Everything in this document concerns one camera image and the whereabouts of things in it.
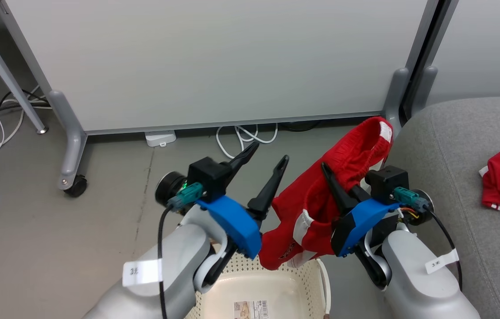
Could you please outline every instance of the teal connector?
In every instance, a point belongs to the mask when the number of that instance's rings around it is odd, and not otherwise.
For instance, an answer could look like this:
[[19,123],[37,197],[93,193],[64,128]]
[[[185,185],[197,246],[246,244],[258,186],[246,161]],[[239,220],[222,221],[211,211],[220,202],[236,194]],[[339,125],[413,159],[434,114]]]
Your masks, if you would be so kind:
[[396,187],[393,190],[393,196],[395,200],[401,204],[411,206],[414,210],[420,213],[425,211],[423,206],[429,204],[425,198],[419,197],[419,194],[403,187]]
[[191,204],[203,197],[203,192],[205,190],[201,183],[193,183],[181,189],[177,192],[177,195],[170,198],[167,201],[167,206],[173,211],[181,210],[185,205]]

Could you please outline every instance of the black wheel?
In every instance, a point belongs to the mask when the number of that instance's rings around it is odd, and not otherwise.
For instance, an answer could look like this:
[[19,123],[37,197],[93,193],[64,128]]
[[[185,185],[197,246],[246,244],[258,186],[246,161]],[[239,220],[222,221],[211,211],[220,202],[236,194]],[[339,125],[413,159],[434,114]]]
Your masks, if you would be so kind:
[[86,181],[86,178],[84,178],[84,175],[77,175],[74,177],[71,188],[64,190],[64,192],[71,197],[79,197],[86,190],[87,184],[88,182]]

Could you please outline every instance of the blue gripper part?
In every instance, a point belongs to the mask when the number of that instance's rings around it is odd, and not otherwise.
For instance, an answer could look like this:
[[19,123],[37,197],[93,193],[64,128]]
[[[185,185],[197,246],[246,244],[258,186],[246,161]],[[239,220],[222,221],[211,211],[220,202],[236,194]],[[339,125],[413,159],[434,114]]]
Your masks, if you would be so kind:
[[371,228],[386,216],[388,210],[396,210],[399,208],[399,202],[391,205],[384,205],[377,200],[370,198],[357,204],[349,214],[353,215],[356,227],[351,230],[349,236],[345,240],[345,245],[342,247],[339,257],[352,254],[354,246]]
[[228,196],[222,196],[214,202],[197,200],[196,203],[210,212],[240,251],[251,259],[258,255],[262,249],[260,229],[242,205]]

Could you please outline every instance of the whiteboard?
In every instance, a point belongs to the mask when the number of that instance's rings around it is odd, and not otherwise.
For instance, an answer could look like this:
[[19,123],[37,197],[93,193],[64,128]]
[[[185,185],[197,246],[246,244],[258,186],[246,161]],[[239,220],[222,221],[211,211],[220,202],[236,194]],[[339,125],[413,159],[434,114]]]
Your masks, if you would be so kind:
[[426,1],[7,5],[90,132],[381,111]]
[[500,96],[500,0],[461,0],[432,65],[427,105]]

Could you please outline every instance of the gray fabric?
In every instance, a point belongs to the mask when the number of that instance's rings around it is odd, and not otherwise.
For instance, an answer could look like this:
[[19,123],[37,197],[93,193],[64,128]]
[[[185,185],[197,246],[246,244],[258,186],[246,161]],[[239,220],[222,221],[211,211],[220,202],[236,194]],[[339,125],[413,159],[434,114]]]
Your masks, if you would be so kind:
[[[407,170],[410,188],[432,198],[461,257],[463,293],[482,319],[500,318],[500,211],[481,205],[478,170],[499,151],[500,97],[466,99],[408,121],[386,162]],[[435,222],[415,231],[435,254],[450,251]]]

